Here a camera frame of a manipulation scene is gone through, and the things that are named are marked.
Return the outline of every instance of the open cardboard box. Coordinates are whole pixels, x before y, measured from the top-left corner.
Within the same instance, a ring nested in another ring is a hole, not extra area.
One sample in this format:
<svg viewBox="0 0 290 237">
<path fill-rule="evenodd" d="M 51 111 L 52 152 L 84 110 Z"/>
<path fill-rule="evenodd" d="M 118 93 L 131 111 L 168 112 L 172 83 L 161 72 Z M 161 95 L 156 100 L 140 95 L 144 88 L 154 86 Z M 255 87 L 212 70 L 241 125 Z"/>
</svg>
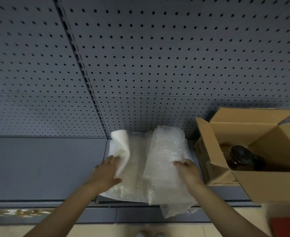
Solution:
<svg viewBox="0 0 290 237">
<path fill-rule="evenodd" d="M 290 202 L 290 110 L 220 108 L 210 122 L 196 117 L 195 145 L 207 185 L 241 185 L 253 202 Z M 220 145 L 243 145 L 281 171 L 231 170 Z"/>
</svg>

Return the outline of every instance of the pegboard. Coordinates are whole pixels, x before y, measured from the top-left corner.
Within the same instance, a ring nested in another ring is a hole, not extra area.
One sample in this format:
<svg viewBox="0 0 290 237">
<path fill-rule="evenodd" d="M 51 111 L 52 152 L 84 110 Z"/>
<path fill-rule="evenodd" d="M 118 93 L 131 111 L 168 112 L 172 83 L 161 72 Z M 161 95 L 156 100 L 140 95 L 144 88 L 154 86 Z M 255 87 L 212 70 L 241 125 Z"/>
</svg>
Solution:
<svg viewBox="0 0 290 237">
<path fill-rule="evenodd" d="M 0 0 L 0 135 L 105 136 L 53 0 Z"/>
<path fill-rule="evenodd" d="M 104 137 L 90 95 L 0 94 L 0 136 Z"/>
<path fill-rule="evenodd" d="M 62 0 L 96 95 L 290 99 L 290 0 Z"/>
<path fill-rule="evenodd" d="M 182 98 L 97 95 L 109 131 L 150 131 L 157 125 L 182 128 L 188 138 L 196 137 L 195 116 L 210 120 L 223 107 L 284 108 L 290 100 L 247 98 Z M 290 122 L 290 117 L 283 123 Z"/>
</svg>

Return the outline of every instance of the left hand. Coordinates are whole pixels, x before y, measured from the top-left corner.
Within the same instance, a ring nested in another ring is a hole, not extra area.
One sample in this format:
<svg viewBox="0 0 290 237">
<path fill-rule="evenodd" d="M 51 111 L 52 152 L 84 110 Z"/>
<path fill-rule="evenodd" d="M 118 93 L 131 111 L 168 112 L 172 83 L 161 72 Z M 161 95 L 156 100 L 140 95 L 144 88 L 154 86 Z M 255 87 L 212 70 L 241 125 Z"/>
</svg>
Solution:
<svg viewBox="0 0 290 237">
<path fill-rule="evenodd" d="M 95 166 L 92 175 L 84 185 L 93 187 L 97 195 L 99 195 L 121 183 L 122 179 L 114 178 L 119 162 L 120 157 L 113 157 L 113 155 L 110 155 L 99 165 Z"/>
</svg>

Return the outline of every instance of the foot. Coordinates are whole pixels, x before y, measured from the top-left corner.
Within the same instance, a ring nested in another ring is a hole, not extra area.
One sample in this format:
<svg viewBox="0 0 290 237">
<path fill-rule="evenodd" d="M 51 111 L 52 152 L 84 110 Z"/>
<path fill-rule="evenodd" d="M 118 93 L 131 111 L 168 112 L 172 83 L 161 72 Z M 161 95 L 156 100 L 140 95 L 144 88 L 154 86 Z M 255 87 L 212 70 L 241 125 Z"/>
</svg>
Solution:
<svg viewBox="0 0 290 237">
<path fill-rule="evenodd" d="M 135 237 L 147 237 L 147 234 L 144 231 L 140 231 L 136 234 Z"/>
</svg>

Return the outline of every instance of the hand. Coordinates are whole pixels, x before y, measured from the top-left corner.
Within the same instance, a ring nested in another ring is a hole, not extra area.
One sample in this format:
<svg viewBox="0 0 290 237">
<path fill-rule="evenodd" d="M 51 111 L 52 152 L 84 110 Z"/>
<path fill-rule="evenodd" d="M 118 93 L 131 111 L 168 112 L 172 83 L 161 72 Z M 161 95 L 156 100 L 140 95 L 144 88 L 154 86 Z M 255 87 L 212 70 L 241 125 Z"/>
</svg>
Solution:
<svg viewBox="0 0 290 237">
<path fill-rule="evenodd" d="M 198 167 L 189 159 L 184 162 L 174 161 L 173 164 L 177 168 L 179 175 L 185 181 L 188 191 L 191 194 L 193 190 L 199 186 L 205 186 L 202 182 Z"/>
<path fill-rule="evenodd" d="M 92 175 L 84 185 L 93 187 L 97 192 L 96 194 L 99 195 L 121 183 L 122 179 L 114 178 L 119 162 L 120 157 L 113 157 L 113 155 L 110 155 L 99 165 L 95 166 Z"/>
</svg>

